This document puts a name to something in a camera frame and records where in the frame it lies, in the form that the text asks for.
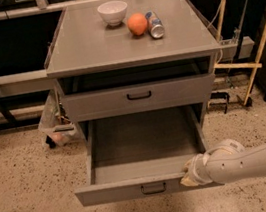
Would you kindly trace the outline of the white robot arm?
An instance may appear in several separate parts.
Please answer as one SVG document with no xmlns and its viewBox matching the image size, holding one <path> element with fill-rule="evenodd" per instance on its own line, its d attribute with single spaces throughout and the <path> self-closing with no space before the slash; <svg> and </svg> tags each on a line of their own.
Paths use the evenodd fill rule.
<svg viewBox="0 0 266 212">
<path fill-rule="evenodd" d="M 237 141 L 225 139 L 189 159 L 184 171 L 180 183 L 188 187 L 266 177 L 266 144 L 247 150 Z"/>
</svg>

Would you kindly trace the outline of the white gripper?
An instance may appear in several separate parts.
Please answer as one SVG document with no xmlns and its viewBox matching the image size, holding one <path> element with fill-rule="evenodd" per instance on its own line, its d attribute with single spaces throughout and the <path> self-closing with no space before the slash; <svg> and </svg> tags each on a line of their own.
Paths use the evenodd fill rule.
<svg viewBox="0 0 266 212">
<path fill-rule="evenodd" d="M 207 173 L 207 162 L 209 159 L 207 154 L 197 154 L 189 159 L 184 166 L 184 177 L 180 180 L 180 184 L 187 187 L 197 187 L 197 185 L 207 185 L 212 183 L 211 176 Z"/>
</svg>

